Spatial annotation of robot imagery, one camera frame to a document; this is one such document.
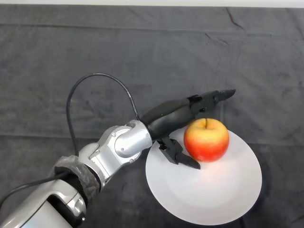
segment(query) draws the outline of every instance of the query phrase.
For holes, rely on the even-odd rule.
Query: gray fabric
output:
[[[235,88],[208,116],[249,143],[263,189],[244,224],[220,227],[302,228],[303,63],[302,9],[1,5],[0,194],[45,177],[72,153],[67,94],[82,75],[104,72],[126,84],[140,114],[172,98]],[[71,110],[81,145],[133,118],[124,91],[105,78],[85,81]],[[111,180],[82,227],[196,227],[153,197],[145,156]],[[28,193],[11,197],[1,219]]]

